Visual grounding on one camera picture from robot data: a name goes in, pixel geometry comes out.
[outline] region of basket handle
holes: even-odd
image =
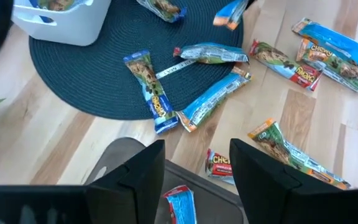
[[[39,9],[36,7],[27,7],[27,6],[15,6],[14,12],[23,12],[26,14],[31,14],[33,16],[45,16],[48,18],[51,18],[55,20],[56,18],[59,18],[62,14],[62,12],[58,11],[51,11],[46,9]]]

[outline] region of woven mat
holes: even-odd
[[[148,119],[151,112],[140,85],[122,58],[148,49],[156,73],[182,62],[174,47],[216,42],[240,47],[242,24],[234,31],[212,25],[231,0],[176,0],[187,15],[164,22],[136,0],[113,0],[98,40],[87,47],[30,38],[35,68],[62,100],[86,113],[112,119]],[[174,110],[182,110],[227,75],[233,64],[192,64],[160,79]]]

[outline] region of chocolate chip granola bar image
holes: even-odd
[[[325,75],[358,92],[358,66],[339,58],[324,47],[303,39],[296,61],[305,62],[315,68],[323,67]]]
[[[284,138],[278,123],[271,118],[250,132],[248,137],[262,146],[270,156],[285,165],[291,166],[337,188],[347,190],[351,187],[348,182],[334,175],[288,142]]]

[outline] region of blue granola bar wrapper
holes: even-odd
[[[249,63],[248,56],[239,47],[230,47],[223,44],[200,43],[185,47],[175,47],[173,56],[180,56],[183,59],[193,59],[200,63],[226,63],[245,62]]]
[[[195,131],[228,95],[249,83],[251,79],[250,73],[235,66],[231,73],[207,89],[184,110],[177,111],[183,127],[188,132]]]
[[[358,67],[340,59],[324,47],[315,45],[309,39],[303,39],[296,56],[314,68],[323,68],[323,73],[338,83],[358,92]]]
[[[172,224],[197,224],[193,192],[185,185],[163,195],[168,200]]]
[[[142,87],[143,96],[153,113],[157,134],[174,128],[178,124],[178,117],[154,74],[150,52],[143,50],[124,57],[124,63]]]
[[[358,42],[355,40],[308,18],[297,22],[292,27],[292,31],[358,67]]]
[[[226,26],[230,30],[235,30],[241,22],[242,13],[246,10],[249,0],[235,0],[224,6],[216,13],[213,25]]]
[[[168,0],[136,0],[166,22],[176,22],[186,15],[187,9],[174,6]]]

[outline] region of wooden floor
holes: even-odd
[[[245,14],[244,49],[258,38],[295,57],[301,39],[290,28],[302,17],[358,40],[358,0],[259,0]],[[106,146],[124,136],[145,145],[165,139],[167,159],[205,177],[209,147],[228,156],[230,138],[255,145],[247,133],[272,117],[290,142],[358,187],[358,94],[328,77],[310,93],[253,59],[250,71],[252,82],[199,130],[180,126],[158,137],[152,120],[98,118],[56,97],[32,65],[28,36],[13,26],[0,51],[0,98],[7,98],[0,104],[0,184],[82,184]]]

